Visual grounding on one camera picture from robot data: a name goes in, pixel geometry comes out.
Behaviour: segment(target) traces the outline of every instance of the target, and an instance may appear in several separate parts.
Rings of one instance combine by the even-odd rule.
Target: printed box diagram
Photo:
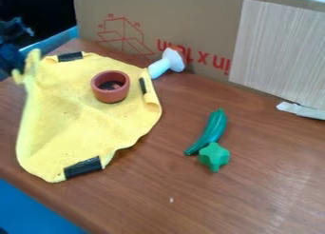
[[[97,43],[145,60],[149,60],[148,56],[155,54],[144,44],[144,35],[139,29],[140,23],[132,24],[127,18],[116,18],[111,13],[108,17],[98,26],[101,31],[97,32],[100,37],[100,41]]]

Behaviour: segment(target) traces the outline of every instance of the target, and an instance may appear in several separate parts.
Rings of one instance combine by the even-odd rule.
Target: small clay pot
[[[126,97],[130,88],[130,79],[121,71],[108,70],[94,76],[90,84],[97,100],[116,103]]]

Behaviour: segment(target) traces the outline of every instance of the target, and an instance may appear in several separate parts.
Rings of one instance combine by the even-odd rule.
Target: wooden table
[[[147,65],[78,40],[54,53],[76,50]],[[25,92],[11,79],[1,82],[0,177],[93,233],[324,233],[323,122],[276,110],[275,97],[190,73],[154,84],[163,116],[148,135],[104,171],[48,184],[16,161]],[[220,144],[232,158],[210,173],[182,152],[218,107],[229,118]]]

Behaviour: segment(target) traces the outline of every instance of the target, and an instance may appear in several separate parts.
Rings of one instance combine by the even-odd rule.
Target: green plastic vegetable
[[[203,134],[191,147],[185,150],[184,154],[191,155],[197,153],[209,143],[216,142],[222,136],[226,125],[227,118],[223,112],[223,108],[213,111],[207,120]]]

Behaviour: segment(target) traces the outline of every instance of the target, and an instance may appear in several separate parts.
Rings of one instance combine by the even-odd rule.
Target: yellow cloth
[[[50,183],[66,179],[64,168],[96,156],[102,168],[117,149],[133,146],[162,115],[146,68],[137,68],[94,53],[58,62],[49,56],[39,62],[39,50],[27,58],[24,75],[28,98],[20,125],[16,153],[21,167]],[[99,102],[91,78],[104,70],[120,70],[130,78],[127,97],[116,104]],[[147,93],[143,95],[139,78]]]

